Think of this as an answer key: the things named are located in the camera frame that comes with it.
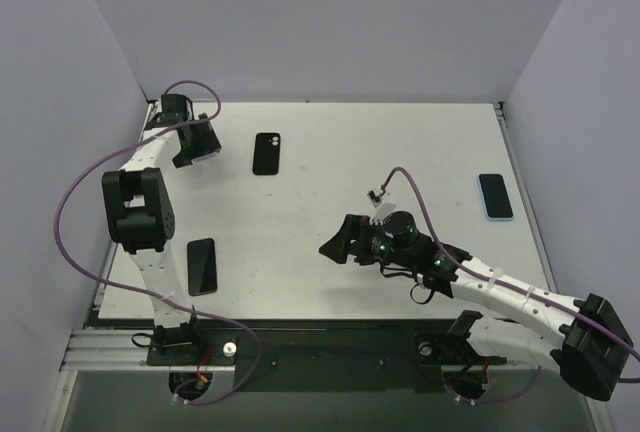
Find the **black phone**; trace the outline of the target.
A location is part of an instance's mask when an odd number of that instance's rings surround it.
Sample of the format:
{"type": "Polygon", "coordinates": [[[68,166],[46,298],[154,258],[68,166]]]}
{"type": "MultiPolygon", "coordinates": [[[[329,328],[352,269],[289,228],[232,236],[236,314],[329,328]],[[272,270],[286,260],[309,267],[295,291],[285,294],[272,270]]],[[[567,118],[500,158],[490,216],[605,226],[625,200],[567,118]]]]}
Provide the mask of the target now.
{"type": "Polygon", "coordinates": [[[188,292],[192,297],[218,290],[215,241],[205,238],[187,244],[188,292]]]}

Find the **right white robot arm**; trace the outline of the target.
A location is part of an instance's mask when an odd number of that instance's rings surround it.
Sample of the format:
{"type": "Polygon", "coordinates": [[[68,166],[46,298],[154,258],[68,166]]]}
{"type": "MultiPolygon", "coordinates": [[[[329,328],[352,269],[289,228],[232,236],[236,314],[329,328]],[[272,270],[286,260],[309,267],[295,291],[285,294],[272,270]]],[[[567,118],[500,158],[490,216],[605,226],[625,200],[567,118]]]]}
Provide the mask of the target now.
{"type": "Polygon", "coordinates": [[[608,300],[560,295],[508,276],[464,250],[436,243],[406,211],[380,222],[348,214],[319,252],[337,264],[352,258],[361,266],[395,266],[420,288],[495,312],[464,312],[456,319],[446,346],[459,361],[478,355],[536,365],[598,401],[610,400],[625,381],[633,342],[608,300]]]}

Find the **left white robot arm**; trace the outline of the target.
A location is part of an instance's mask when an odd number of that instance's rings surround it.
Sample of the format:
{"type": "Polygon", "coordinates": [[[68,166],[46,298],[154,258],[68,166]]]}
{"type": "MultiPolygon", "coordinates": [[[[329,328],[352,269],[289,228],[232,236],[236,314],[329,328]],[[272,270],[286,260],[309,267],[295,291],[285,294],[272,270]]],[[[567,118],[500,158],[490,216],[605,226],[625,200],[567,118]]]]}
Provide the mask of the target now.
{"type": "Polygon", "coordinates": [[[101,179],[110,237],[122,246],[141,273],[154,309],[151,345],[170,350],[181,362],[200,360],[206,340],[192,309],[171,306],[186,299],[173,257],[176,219],[163,173],[206,160],[221,151],[207,116],[196,116],[193,102],[165,94],[145,125],[142,143],[118,170],[101,179]]]}

